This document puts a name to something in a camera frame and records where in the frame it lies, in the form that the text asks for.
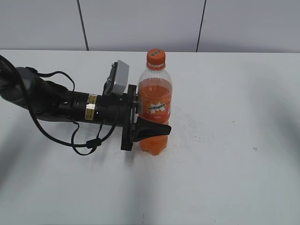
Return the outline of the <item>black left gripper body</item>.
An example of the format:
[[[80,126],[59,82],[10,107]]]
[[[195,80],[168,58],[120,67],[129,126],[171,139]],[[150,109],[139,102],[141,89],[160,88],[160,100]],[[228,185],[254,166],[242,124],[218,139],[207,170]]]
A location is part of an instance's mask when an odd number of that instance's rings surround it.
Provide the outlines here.
[[[134,142],[135,112],[137,107],[136,85],[129,85],[127,93],[122,95],[124,121],[122,126],[121,150],[131,151]]]

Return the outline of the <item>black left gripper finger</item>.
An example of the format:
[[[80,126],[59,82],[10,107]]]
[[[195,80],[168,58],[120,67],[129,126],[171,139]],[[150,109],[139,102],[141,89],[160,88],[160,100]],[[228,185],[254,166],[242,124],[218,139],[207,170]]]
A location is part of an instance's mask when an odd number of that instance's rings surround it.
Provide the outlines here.
[[[136,121],[136,141],[139,142],[151,137],[169,135],[171,129],[169,125],[151,122],[138,117]]]

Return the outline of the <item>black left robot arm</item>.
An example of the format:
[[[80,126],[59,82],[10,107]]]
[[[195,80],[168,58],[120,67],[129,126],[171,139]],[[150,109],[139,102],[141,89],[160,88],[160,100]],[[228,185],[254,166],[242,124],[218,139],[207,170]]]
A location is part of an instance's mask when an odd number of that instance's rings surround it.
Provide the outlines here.
[[[51,74],[39,73],[31,67],[14,67],[6,58],[0,59],[0,95],[29,111],[39,129],[40,121],[93,123],[122,128],[121,149],[130,151],[133,143],[146,138],[168,135],[171,127],[137,116],[136,86],[128,84],[129,65],[123,61],[112,64],[102,95],[68,90],[49,81]]]

